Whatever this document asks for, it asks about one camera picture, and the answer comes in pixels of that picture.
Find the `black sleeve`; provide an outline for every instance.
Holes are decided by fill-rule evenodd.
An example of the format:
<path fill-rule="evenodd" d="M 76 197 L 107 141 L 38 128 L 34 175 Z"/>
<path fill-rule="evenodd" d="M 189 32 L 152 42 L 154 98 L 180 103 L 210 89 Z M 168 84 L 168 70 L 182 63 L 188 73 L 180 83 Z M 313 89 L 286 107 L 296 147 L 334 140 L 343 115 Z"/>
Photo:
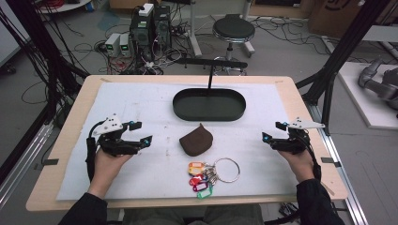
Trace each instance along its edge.
<path fill-rule="evenodd" d="M 108 203 L 85 193 L 64 215 L 59 225 L 106 225 Z"/>
<path fill-rule="evenodd" d="M 301 224 L 344 224 L 339 216 L 334 214 L 330 196 L 318 180 L 303 181 L 297 185 L 297 189 Z"/>

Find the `white device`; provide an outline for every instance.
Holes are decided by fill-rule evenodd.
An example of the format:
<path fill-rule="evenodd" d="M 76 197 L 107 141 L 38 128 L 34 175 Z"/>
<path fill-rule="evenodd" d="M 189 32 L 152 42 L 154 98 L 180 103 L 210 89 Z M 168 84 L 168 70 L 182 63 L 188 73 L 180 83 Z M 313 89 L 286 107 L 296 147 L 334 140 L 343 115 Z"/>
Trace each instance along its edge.
<path fill-rule="evenodd" d="M 114 113 L 113 115 L 106 118 L 103 124 L 99 125 L 96 130 L 94 130 L 94 135 L 100 135 L 104 133 L 114 132 L 123 128 L 122 122 L 120 122 L 119 117 Z"/>
<path fill-rule="evenodd" d="M 132 56 L 132 43 L 130 40 L 129 34 L 121 34 L 120 35 L 120 51 L 122 52 L 123 57 L 130 58 Z"/>
<path fill-rule="evenodd" d="M 118 57 L 120 54 L 120 34 L 111 34 L 105 42 L 105 47 L 110 57 Z"/>
<path fill-rule="evenodd" d="M 140 16 L 149 16 L 150 15 L 150 13 L 152 12 L 152 10 L 153 10 L 153 4 L 150 4 L 150 3 L 145 3 L 144 5 L 143 5 L 143 7 L 144 7 L 144 10 L 139 10 L 138 11 L 138 15 L 140 15 Z"/>
<path fill-rule="evenodd" d="M 325 128 L 324 124 L 319 124 L 310 120 L 302 120 L 299 117 L 287 125 L 288 128 L 306 129 L 306 128 Z"/>

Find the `green keychain tag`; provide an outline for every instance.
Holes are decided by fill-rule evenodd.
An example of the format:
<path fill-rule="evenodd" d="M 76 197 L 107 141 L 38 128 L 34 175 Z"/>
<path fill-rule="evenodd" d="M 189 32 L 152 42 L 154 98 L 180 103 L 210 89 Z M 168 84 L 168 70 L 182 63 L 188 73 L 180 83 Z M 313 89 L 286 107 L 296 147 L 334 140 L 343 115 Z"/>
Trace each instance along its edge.
<path fill-rule="evenodd" d="M 213 186 L 210 185 L 210 187 L 208 187 L 208 189 L 204 189 L 202 191 L 199 191 L 197 196 L 198 196 L 198 199 L 205 199 L 208 196 L 211 196 L 212 193 L 213 193 Z"/>

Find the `black oval tray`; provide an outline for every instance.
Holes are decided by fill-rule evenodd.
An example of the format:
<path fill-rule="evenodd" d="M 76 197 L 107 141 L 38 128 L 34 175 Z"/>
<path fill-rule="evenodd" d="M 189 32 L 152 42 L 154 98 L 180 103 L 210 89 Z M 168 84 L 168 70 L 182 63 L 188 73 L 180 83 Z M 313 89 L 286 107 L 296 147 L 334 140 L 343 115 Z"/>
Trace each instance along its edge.
<path fill-rule="evenodd" d="M 234 121 L 246 110 L 246 100 L 231 89 L 190 88 L 173 98 L 173 109 L 187 121 Z"/>

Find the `metal key ring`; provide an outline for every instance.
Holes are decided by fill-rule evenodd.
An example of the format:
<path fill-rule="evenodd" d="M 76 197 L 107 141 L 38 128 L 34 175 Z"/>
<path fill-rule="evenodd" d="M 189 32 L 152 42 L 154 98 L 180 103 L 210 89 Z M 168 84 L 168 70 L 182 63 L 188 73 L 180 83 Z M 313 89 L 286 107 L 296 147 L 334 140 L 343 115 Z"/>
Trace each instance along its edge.
<path fill-rule="evenodd" d="M 235 179 L 233 179 L 233 180 L 222 180 L 222 179 L 220 178 L 220 176 L 217 174 L 216 164 L 217 164 L 217 162 L 219 162 L 219 161 L 221 161 L 221 160 L 224 160 L 224 159 L 230 160 L 230 161 L 234 162 L 235 165 L 237 165 L 237 163 L 236 163 L 234 160 L 232 160 L 231 158 L 229 158 L 229 157 L 222 157 L 222 158 L 217 159 L 217 160 L 214 162 L 214 165 L 213 165 L 213 168 L 214 168 L 213 170 L 214 170 L 214 172 L 216 173 L 217 179 L 220 180 L 220 181 L 222 181 L 222 182 L 224 182 L 224 183 L 232 183 L 232 182 L 237 181 L 238 178 L 240 177 L 240 168 L 239 168 L 239 165 L 237 165 L 237 177 L 235 177 Z"/>

